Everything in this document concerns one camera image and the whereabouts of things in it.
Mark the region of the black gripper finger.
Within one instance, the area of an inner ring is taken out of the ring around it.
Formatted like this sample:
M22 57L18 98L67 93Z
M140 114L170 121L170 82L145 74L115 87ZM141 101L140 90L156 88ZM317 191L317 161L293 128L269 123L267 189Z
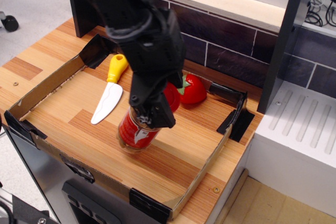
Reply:
M167 78L142 76L134 73L131 82L130 106L136 112L136 118L149 128L172 128L175 118L164 90Z
M168 82L173 84L176 88L180 89L183 87L183 73L182 71L175 72L168 76Z

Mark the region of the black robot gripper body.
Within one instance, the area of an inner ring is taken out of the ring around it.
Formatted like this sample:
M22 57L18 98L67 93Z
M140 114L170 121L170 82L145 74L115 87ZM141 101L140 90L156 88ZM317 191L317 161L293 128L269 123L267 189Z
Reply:
M154 9L143 24L106 27L106 31L121 48L133 73L168 78L182 71L186 49L174 10Z

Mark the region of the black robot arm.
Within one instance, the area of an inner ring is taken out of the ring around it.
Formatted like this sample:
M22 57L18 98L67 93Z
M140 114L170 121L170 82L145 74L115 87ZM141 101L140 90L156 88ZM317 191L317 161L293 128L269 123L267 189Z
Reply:
M164 89L182 86L186 49L173 10L154 0L86 0L106 34L125 55L133 72L129 104L150 128L173 127L175 118Z

